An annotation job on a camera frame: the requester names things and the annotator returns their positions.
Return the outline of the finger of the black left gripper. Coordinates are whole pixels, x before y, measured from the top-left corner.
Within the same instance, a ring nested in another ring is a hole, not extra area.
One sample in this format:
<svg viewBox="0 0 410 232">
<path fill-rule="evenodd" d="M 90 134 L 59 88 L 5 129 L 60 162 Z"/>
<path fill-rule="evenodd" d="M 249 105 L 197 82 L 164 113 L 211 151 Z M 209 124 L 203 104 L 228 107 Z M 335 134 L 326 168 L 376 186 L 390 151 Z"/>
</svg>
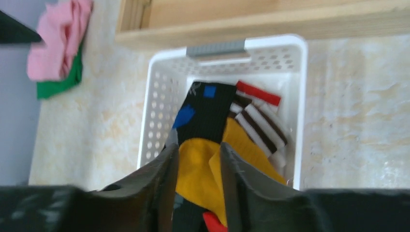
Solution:
<svg viewBox="0 0 410 232">
<path fill-rule="evenodd" d="M 0 12 L 0 44 L 41 43 L 41 36 L 3 11 Z"/>
</svg>

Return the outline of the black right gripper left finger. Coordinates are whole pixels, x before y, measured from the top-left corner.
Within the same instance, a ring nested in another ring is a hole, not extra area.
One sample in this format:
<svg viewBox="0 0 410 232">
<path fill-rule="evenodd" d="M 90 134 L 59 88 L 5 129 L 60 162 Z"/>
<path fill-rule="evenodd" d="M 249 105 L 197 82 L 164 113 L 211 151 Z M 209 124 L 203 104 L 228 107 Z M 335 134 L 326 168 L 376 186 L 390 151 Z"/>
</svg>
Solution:
<svg viewBox="0 0 410 232">
<path fill-rule="evenodd" d="M 15 186 L 0 189 L 3 232 L 169 232 L 178 173 L 178 145 L 106 186 Z"/>
</svg>

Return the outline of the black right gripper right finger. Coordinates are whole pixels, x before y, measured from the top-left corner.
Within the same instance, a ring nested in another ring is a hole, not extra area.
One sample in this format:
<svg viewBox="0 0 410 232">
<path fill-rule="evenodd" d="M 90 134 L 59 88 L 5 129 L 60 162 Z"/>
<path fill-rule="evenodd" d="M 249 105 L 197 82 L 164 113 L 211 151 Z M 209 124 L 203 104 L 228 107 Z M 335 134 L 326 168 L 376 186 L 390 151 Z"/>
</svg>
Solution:
<svg viewBox="0 0 410 232">
<path fill-rule="evenodd" d="M 407 232 L 408 189 L 319 188 L 299 191 L 263 174 L 228 143 L 220 147 L 231 232 Z"/>
</svg>

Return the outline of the mustard yellow sock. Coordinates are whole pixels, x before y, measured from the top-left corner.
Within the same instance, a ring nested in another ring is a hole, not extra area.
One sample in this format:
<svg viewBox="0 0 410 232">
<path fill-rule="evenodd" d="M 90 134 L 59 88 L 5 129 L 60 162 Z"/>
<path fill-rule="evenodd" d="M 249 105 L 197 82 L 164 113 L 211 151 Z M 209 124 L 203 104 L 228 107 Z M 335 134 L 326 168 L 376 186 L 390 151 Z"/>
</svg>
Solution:
<svg viewBox="0 0 410 232">
<path fill-rule="evenodd" d="M 236 94 L 230 106 L 233 118 L 264 152 L 272 166 L 284 174 L 288 136 L 281 121 L 267 103 Z"/>
<path fill-rule="evenodd" d="M 286 180 L 273 168 L 264 152 L 251 141 L 234 119 L 227 119 L 222 140 L 256 169 L 279 183 L 286 184 Z M 179 154 L 176 192 L 186 200 L 213 212 L 227 226 L 220 145 L 210 140 L 192 138 L 182 143 Z"/>
</svg>

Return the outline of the black sock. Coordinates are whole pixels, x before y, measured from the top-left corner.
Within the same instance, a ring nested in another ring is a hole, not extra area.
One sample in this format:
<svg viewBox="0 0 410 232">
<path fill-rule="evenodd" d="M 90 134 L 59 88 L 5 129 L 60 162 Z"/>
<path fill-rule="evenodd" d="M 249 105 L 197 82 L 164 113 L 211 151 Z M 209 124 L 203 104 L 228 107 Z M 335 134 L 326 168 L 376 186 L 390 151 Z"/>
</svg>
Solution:
<svg viewBox="0 0 410 232">
<path fill-rule="evenodd" d="M 169 132 L 165 147 L 192 138 L 202 138 L 220 144 L 230 106 L 236 95 L 234 85 L 193 82 Z M 203 213 L 198 206 L 176 192 L 174 200 L 174 232 L 206 232 Z"/>
</svg>

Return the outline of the red sock white cuff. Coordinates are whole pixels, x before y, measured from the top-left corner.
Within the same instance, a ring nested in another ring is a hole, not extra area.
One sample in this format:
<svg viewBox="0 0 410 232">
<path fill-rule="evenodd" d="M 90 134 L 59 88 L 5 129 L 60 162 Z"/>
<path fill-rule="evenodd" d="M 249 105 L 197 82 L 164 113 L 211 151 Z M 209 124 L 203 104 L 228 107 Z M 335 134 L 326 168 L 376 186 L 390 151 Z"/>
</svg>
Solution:
<svg viewBox="0 0 410 232">
<path fill-rule="evenodd" d="M 257 99 L 260 99 L 273 106 L 280 105 L 281 96 L 267 92 L 246 82 L 238 81 L 236 83 L 236 88 L 241 93 L 244 93 L 252 97 L 256 97 Z"/>
</svg>

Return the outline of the pink folded towel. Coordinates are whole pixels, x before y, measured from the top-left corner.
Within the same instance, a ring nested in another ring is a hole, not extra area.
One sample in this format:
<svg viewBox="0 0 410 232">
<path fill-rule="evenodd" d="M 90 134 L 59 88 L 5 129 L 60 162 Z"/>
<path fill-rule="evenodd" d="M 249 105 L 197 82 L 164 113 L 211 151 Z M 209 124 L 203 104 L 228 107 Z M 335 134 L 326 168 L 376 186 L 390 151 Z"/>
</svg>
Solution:
<svg viewBox="0 0 410 232">
<path fill-rule="evenodd" d="M 91 0 L 65 0 L 46 5 L 37 26 L 41 43 L 30 47 L 27 75 L 34 82 L 62 81 L 85 35 L 93 8 Z"/>
</svg>

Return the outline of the green folded towel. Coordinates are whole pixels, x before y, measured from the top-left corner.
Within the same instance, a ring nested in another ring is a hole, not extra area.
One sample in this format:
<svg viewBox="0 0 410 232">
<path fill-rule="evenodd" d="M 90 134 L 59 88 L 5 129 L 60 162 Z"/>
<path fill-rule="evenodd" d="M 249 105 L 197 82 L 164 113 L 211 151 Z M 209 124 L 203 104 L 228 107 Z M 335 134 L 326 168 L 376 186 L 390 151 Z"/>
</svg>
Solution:
<svg viewBox="0 0 410 232">
<path fill-rule="evenodd" d="M 73 59 L 72 67 L 68 76 L 59 82 L 38 82 L 37 87 L 37 100 L 49 99 L 55 95 L 61 94 L 67 90 L 72 89 L 79 85 L 82 81 L 83 62 L 82 62 L 82 50 L 84 41 L 80 43 L 78 52 Z"/>
</svg>

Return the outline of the white plastic basket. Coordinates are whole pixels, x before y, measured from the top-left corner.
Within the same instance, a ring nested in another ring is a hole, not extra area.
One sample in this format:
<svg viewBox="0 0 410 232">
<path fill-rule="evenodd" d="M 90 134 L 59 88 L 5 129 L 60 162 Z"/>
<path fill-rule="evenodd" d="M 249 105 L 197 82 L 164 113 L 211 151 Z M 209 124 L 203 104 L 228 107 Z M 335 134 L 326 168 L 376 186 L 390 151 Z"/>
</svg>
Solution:
<svg viewBox="0 0 410 232">
<path fill-rule="evenodd" d="M 292 34 L 158 52 L 147 71 L 137 167 L 161 151 L 193 82 L 242 80 L 281 96 L 278 116 L 291 138 L 284 175 L 290 186 L 300 189 L 307 59 L 307 42 Z"/>
</svg>

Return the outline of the wooden hanger stand frame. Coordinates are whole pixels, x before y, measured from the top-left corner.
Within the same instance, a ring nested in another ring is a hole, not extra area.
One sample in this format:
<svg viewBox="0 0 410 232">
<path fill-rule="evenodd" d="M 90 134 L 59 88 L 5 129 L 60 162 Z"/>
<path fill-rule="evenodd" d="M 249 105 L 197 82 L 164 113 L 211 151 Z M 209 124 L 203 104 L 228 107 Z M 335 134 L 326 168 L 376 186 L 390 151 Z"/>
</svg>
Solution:
<svg viewBox="0 0 410 232">
<path fill-rule="evenodd" d="M 123 0 L 115 40 L 148 50 L 275 34 L 333 39 L 409 31 L 407 0 Z"/>
</svg>

